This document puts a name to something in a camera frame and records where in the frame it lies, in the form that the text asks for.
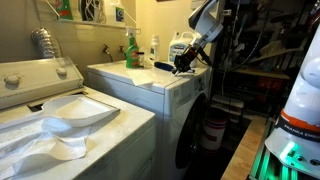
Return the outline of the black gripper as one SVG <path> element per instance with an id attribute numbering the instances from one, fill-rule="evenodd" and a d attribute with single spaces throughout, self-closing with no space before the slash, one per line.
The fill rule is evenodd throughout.
<path id="1" fill-rule="evenodd" d="M 191 69 L 190 64 L 197 55 L 198 53 L 196 52 L 196 49 L 192 46 L 188 46 L 181 55 L 177 55 L 175 57 L 175 67 L 172 69 L 172 74 L 176 75 L 178 72 L 177 75 L 179 75 L 183 73 L 183 71 Z"/>

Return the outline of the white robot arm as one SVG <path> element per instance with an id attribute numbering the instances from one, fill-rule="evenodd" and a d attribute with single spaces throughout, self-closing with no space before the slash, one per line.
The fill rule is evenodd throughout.
<path id="1" fill-rule="evenodd" d="M 205 0 L 189 16 L 189 27 L 196 31 L 196 37 L 175 58 L 175 75 L 190 71 L 197 56 L 209 59 L 203 48 L 222 30 L 222 24 L 210 14 L 217 1 Z M 283 165 L 320 178 L 320 27 L 265 145 Z"/>

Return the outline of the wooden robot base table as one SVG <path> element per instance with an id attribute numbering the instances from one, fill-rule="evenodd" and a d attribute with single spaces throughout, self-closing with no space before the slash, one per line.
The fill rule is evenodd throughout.
<path id="1" fill-rule="evenodd" d="M 246 180 L 262 140 L 266 119 L 255 116 L 232 156 L 221 180 Z"/>

